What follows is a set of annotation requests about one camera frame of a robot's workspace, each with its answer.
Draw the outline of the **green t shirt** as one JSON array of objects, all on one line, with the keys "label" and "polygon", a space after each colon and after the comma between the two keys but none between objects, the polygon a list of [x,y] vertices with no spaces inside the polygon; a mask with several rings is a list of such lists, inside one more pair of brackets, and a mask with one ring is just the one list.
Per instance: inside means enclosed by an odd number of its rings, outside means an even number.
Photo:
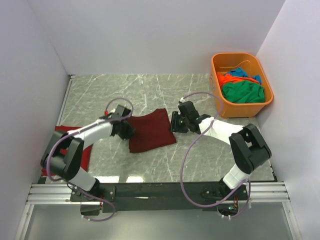
[{"label": "green t shirt", "polygon": [[264,87],[247,80],[227,83],[222,86],[223,97],[234,104],[264,103]]}]

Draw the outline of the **dark maroon t shirt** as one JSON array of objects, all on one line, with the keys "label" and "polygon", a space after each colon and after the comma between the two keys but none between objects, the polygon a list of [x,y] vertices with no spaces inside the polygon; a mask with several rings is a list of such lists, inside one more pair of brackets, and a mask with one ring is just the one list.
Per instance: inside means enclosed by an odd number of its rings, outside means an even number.
[{"label": "dark maroon t shirt", "polygon": [[157,108],[144,116],[132,116],[128,122],[135,129],[129,139],[130,153],[143,153],[177,142],[174,134],[169,131],[170,120],[165,108]]}]

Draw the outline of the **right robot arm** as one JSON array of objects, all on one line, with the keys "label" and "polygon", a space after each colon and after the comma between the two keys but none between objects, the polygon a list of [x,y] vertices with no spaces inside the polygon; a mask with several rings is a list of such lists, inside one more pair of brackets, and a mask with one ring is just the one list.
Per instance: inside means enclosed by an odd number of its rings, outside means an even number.
[{"label": "right robot arm", "polygon": [[200,115],[193,102],[181,102],[179,111],[171,115],[169,131],[196,133],[222,141],[231,147],[234,165],[221,179],[219,193],[230,200],[237,194],[237,186],[272,156],[271,149],[254,124],[231,124],[208,114]]}]

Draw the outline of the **orange t shirt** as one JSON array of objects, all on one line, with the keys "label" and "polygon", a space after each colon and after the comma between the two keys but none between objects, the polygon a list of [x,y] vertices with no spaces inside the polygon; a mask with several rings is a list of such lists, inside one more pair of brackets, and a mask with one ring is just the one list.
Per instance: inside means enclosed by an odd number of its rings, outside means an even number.
[{"label": "orange t shirt", "polygon": [[233,76],[228,73],[226,75],[223,75],[218,72],[216,74],[216,76],[217,76],[218,84],[220,87],[222,87],[223,85],[228,84],[228,83],[238,83],[238,82],[242,82],[242,81],[249,81],[249,82],[256,83],[256,84],[260,83],[259,81],[255,80],[251,77]]}]

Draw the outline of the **folded red t shirt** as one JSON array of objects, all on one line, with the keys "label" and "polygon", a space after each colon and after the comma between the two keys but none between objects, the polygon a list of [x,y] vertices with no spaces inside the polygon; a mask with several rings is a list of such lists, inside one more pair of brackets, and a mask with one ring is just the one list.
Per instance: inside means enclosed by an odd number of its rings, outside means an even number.
[{"label": "folded red t shirt", "polygon": [[[80,129],[81,126],[65,126],[65,125],[60,125],[60,126],[55,126],[55,131],[58,131],[58,130],[62,130],[62,131],[65,131],[65,132],[68,132],[68,131],[73,131],[73,130],[77,130],[77,129]],[[88,146],[87,148],[85,148],[82,152],[82,158],[81,158],[81,168],[83,168],[86,172],[88,171],[88,166],[89,166],[89,162],[90,162],[90,155],[91,155],[91,151],[92,151],[92,147],[93,145],[90,145]],[[61,154],[66,154],[67,153],[67,149],[61,149],[60,150],[60,153]],[[41,170],[41,176],[47,176],[47,170],[46,168],[42,168]]]}]

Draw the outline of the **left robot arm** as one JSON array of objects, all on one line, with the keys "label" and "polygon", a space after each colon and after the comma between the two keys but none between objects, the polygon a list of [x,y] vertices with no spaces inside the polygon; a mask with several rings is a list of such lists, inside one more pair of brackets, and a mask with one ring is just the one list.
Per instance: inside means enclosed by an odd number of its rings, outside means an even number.
[{"label": "left robot arm", "polygon": [[119,136],[130,139],[135,129],[128,122],[132,111],[122,105],[95,122],[76,130],[56,130],[41,158],[40,165],[48,176],[54,174],[62,180],[82,189],[88,201],[96,200],[101,194],[100,182],[81,167],[83,151],[98,140]]}]

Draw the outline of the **orange plastic basket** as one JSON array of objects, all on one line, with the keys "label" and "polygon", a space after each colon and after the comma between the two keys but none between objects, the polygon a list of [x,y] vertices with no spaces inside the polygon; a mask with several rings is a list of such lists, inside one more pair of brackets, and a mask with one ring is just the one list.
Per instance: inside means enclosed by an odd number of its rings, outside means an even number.
[{"label": "orange plastic basket", "polygon": [[211,58],[210,84],[222,118],[251,118],[274,95],[258,59],[245,52],[221,52]]}]

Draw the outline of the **blue t shirt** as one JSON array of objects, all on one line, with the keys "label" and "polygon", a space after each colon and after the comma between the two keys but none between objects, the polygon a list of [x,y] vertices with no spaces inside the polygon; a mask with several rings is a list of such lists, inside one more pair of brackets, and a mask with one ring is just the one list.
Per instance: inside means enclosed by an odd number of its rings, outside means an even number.
[{"label": "blue t shirt", "polygon": [[247,72],[244,71],[241,67],[237,67],[228,71],[227,73],[224,74],[224,76],[233,76],[233,77],[241,78],[248,81],[254,81],[260,85],[262,84],[260,75],[249,76]]}]

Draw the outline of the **aluminium frame rail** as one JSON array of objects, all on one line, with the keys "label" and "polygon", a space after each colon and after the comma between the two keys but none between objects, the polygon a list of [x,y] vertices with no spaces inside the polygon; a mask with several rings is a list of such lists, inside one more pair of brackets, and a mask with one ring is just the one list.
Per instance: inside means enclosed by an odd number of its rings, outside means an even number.
[{"label": "aluminium frame rail", "polygon": [[[29,190],[27,205],[80,205],[71,202],[71,189],[66,184],[33,184]],[[283,182],[252,182],[251,203],[290,202],[287,188]]]}]

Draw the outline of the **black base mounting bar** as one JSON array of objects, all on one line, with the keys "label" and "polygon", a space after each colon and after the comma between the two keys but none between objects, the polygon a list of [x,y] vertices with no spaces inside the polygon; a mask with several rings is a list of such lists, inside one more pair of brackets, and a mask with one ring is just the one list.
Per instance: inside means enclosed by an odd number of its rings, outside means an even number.
[{"label": "black base mounting bar", "polygon": [[100,197],[108,203],[101,202],[99,207],[89,203],[94,199],[73,188],[70,201],[81,203],[81,212],[86,216],[98,215],[98,211],[112,213],[117,211],[162,211],[195,210],[217,211],[218,203],[223,212],[235,215],[239,202],[248,199],[248,189],[242,184],[235,192],[227,189],[222,182],[178,182],[164,183],[101,183]]}]

